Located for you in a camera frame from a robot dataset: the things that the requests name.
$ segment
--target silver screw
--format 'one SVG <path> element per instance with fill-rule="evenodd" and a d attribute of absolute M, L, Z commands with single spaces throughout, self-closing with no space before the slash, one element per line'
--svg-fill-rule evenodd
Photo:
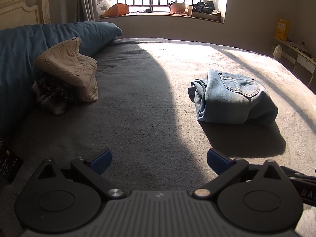
<path fill-rule="evenodd" d="M 204 197 L 207 197 L 207 196 L 209 196 L 210 194 L 211 194 L 211 192 L 208 190 L 208 189 L 197 189 L 197 190 L 195 190 L 194 191 L 194 194 L 196 195 L 196 196 L 198 196 L 198 197 L 202 197 L 202 198 L 204 198 Z"/>
<path fill-rule="evenodd" d="M 124 194 L 124 192 L 121 189 L 117 189 L 117 188 L 110 189 L 107 193 L 111 197 L 115 197 L 115 198 L 120 197 Z"/>

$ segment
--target plaid shirt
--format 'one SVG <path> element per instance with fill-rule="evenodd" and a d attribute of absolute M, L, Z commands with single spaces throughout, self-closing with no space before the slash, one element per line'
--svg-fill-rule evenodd
<path fill-rule="evenodd" d="M 72 105 L 81 103 L 76 87 L 45 72 L 34 81 L 32 90 L 36 94 L 36 103 L 53 115 L 64 114 Z"/>

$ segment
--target window sill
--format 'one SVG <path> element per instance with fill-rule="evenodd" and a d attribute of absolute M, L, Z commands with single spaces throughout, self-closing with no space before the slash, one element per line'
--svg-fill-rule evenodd
<path fill-rule="evenodd" d="M 152 13 L 137 13 L 137 12 L 133 12 L 133 13 L 129 13 L 129 14 L 122 15 L 122 16 L 100 18 L 100 21 L 106 20 L 106 19 L 111 19 L 111 18 L 133 17 L 133 16 L 138 16 L 139 17 L 139 16 L 149 16 L 149 15 L 151 15 L 151 16 L 167 16 L 167 17 L 183 17 L 183 18 L 187 18 L 187 19 L 206 20 L 206 21 L 212 21 L 212 22 L 224 24 L 224 22 L 217 21 L 217 20 L 201 19 L 201 18 L 196 18 L 196 17 L 190 17 L 188 15 L 170 14 L 168 12 L 152 12 Z"/>

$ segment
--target cream carved headboard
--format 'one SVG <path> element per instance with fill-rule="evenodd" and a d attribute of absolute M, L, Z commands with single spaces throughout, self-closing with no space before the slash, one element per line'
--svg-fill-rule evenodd
<path fill-rule="evenodd" d="M 0 30 L 49 23 L 48 0 L 36 0 L 31 7 L 25 4 L 25 0 L 0 0 Z"/>

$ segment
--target blue pillow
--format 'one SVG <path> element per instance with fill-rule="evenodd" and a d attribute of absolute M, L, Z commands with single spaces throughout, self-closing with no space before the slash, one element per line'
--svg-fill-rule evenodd
<path fill-rule="evenodd" d="M 108 22 L 27 25 L 0 31 L 0 136 L 15 127 L 34 106 L 31 87 L 39 75 L 35 59 L 48 48 L 81 38 L 79 51 L 92 56 L 122 31 Z"/>

